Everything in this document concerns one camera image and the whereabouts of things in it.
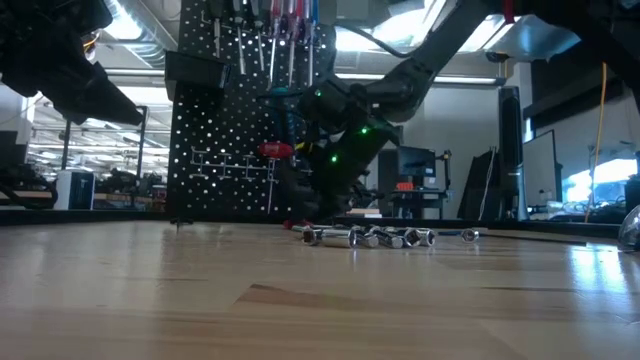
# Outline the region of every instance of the ceiling light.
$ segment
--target ceiling light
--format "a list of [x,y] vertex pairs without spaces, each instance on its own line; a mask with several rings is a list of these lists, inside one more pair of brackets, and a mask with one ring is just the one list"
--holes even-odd
[[111,1],[111,13],[113,22],[104,30],[118,40],[136,40],[142,36],[142,28],[127,13],[118,1]]
[[482,49],[492,36],[504,24],[504,16],[489,15],[469,36],[469,39],[462,45],[458,52],[474,52]]
[[[380,74],[336,74],[344,80],[380,80],[384,75]],[[435,84],[463,84],[463,85],[496,85],[496,78],[471,77],[471,76],[436,76]]]
[[466,77],[466,76],[436,76],[436,84],[469,84],[469,85],[495,85],[496,78]]
[[417,46],[425,40],[427,34],[429,34],[429,31],[431,31],[433,25],[436,23],[436,20],[438,20],[438,16],[440,16],[446,2],[447,0],[424,0],[424,7],[427,9],[426,17],[424,23],[414,34],[411,46]]
[[343,80],[380,80],[384,78],[384,75],[379,74],[336,74],[336,76]]
[[515,17],[515,21],[516,21],[515,23],[504,25],[500,29],[500,31],[498,31],[495,35],[493,35],[491,40],[489,40],[489,42],[487,42],[482,48],[484,50],[490,50],[498,41],[500,41],[500,39],[502,39],[509,32],[509,30],[511,30],[513,25],[515,25],[518,22],[518,20],[520,20],[520,16]]
[[58,158],[58,155],[56,155],[56,154],[52,154],[52,153],[50,153],[50,152],[46,152],[46,151],[43,151],[43,152],[41,152],[41,153],[40,153],[40,154],[38,154],[38,155],[39,155],[39,156],[41,156],[41,157],[43,157],[43,158],[45,158],[45,159],[50,159],[50,160],[53,160],[53,159],[57,159],[57,158]]
[[[371,33],[371,29],[362,29]],[[378,46],[366,38],[341,27],[336,28],[336,49],[338,51],[365,51]]]
[[173,105],[165,88],[120,86],[118,89],[136,104]]
[[426,15],[426,9],[419,9],[393,16],[376,26],[373,36],[386,43],[413,38],[413,35],[421,29]]
[[[33,149],[64,149],[64,145],[58,144],[29,144]],[[83,151],[138,151],[137,146],[93,146],[93,145],[69,145],[69,150]],[[144,148],[145,153],[154,155],[169,155],[169,148]]]

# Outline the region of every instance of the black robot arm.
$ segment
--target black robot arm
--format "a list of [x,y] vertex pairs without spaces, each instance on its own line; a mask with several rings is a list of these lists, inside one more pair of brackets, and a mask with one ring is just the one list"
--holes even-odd
[[636,96],[640,94],[638,62],[588,15],[583,1],[458,0],[422,45],[383,79],[348,86],[331,71],[301,96],[298,110],[307,121],[319,124],[327,133],[342,133],[340,140],[327,145],[310,164],[311,186],[320,197],[317,218],[348,209],[344,199],[349,187],[387,142],[399,142],[390,122],[406,122],[415,115],[437,74],[486,16],[502,13],[507,3],[511,15],[534,14],[575,31]]

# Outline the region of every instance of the metal socket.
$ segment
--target metal socket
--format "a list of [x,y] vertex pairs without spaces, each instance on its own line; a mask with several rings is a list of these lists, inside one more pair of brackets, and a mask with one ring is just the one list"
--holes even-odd
[[313,230],[308,227],[302,232],[302,242],[309,246],[318,246],[322,243],[322,230]]
[[361,235],[356,236],[356,244],[369,249],[375,249],[380,245],[380,240],[375,235]]
[[311,229],[311,226],[294,225],[294,226],[291,227],[291,231],[295,231],[295,232],[305,232],[307,229]]
[[372,227],[371,230],[369,230],[369,234],[377,236],[380,244],[388,248],[402,249],[402,247],[404,246],[404,239],[401,236],[389,234],[386,231],[382,231],[377,226]]
[[404,232],[404,247],[412,248],[420,246],[422,243],[422,235],[418,229],[408,228]]
[[473,229],[466,229],[462,232],[462,241],[466,243],[474,243],[480,238],[480,233]]
[[420,246],[431,247],[436,244],[436,233],[431,229],[420,230]]
[[352,249],[356,247],[357,232],[354,230],[322,229],[320,237],[322,244],[327,247]]

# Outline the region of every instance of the screwdriver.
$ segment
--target screwdriver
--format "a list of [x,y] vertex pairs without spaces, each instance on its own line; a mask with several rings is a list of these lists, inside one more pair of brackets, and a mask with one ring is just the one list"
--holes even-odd
[[289,88],[293,85],[296,42],[300,37],[300,22],[303,11],[304,0],[289,0]]
[[271,27],[273,30],[271,44],[271,66],[269,68],[269,85],[267,90],[271,90],[273,82],[275,80],[275,62],[276,62],[276,49],[278,44],[278,38],[280,37],[280,17],[284,10],[284,0],[271,0]]
[[222,0],[209,0],[209,11],[213,17],[213,37],[216,45],[216,57],[220,58],[220,19],[222,18]]
[[242,11],[242,0],[232,0],[234,22],[236,23],[236,29],[238,31],[238,55],[240,57],[240,75],[246,75],[247,71],[244,64],[244,51],[242,50],[242,25],[244,24],[244,17]]
[[253,15],[253,25],[258,32],[258,55],[260,57],[260,70],[264,71],[264,53],[262,52],[262,28],[264,20],[262,18],[262,0],[251,0],[251,13]]
[[309,38],[309,86],[313,85],[313,78],[315,77],[313,73],[313,54],[314,54],[314,36],[316,31],[316,26],[318,25],[318,2],[320,0],[306,0],[308,7],[308,13],[305,14],[307,17],[307,36]]

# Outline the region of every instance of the red object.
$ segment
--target red object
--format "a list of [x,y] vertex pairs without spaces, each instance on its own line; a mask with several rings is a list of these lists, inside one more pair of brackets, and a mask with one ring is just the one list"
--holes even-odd
[[513,10],[513,0],[502,0],[502,8],[504,11],[504,20],[506,24],[513,24],[516,22],[515,14]]
[[413,190],[413,183],[397,183],[396,184],[396,190],[412,191]]
[[282,143],[264,143],[258,149],[260,154],[273,159],[286,159],[293,155],[293,147]]
[[284,228],[285,228],[285,229],[287,229],[287,230],[291,230],[291,229],[293,229],[293,227],[294,227],[295,225],[313,226],[313,223],[308,222],[307,220],[302,220],[302,222],[301,222],[301,223],[299,223],[299,224],[294,224],[294,223],[293,223],[293,221],[291,221],[291,220],[287,220],[287,221],[285,221],[282,225],[284,226]]

